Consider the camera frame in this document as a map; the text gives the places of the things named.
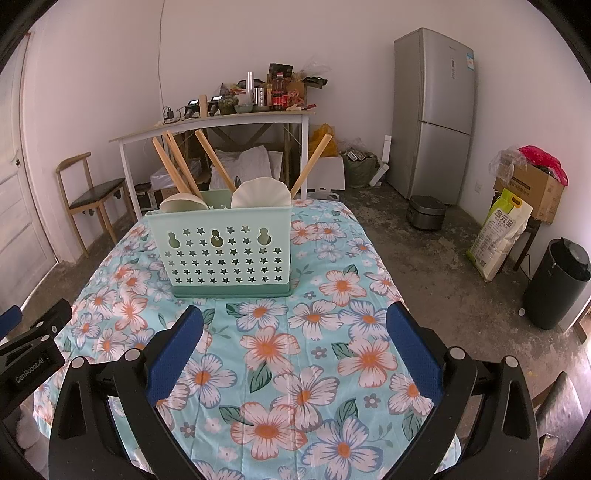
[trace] silver refrigerator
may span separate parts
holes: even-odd
[[[386,179],[405,198],[457,203],[472,134],[472,49],[427,28],[394,42],[394,118]]]

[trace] pink plastic bag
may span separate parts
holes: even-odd
[[[554,174],[554,178],[565,187],[569,184],[569,178],[566,176],[566,172],[562,169],[558,158],[553,157],[548,152],[533,145],[521,147],[519,151],[525,155],[525,158],[527,158],[532,165],[549,168]]]

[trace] basket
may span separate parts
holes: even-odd
[[[210,210],[146,214],[174,296],[288,296],[291,206],[231,209],[230,190],[202,194]]]

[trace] blue gripper pad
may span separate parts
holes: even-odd
[[[148,371],[146,397],[152,406],[158,400],[168,398],[195,350],[203,333],[201,310],[189,306],[173,327],[165,332],[171,336]]]
[[[438,405],[443,396],[441,368],[409,317],[410,313],[402,303],[391,304],[386,313],[386,330],[421,395]]]
[[[6,337],[14,327],[21,323],[21,320],[22,312],[16,305],[13,305],[0,315],[0,340]]]

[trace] orange plastic bag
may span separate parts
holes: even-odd
[[[322,124],[318,127],[318,129],[314,132],[310,141],[308,142],[308,158],[311,157],[316,147],[320,143],[320,140],[324,138],[326,134],[332,135],[332,139],[330,140],[329,144],[326,145],[326,148],[322,152],[321,157],[338,157],[339,156],[339,149],[336,146],[335,142],[335,129],[331,127],[329,124]]]

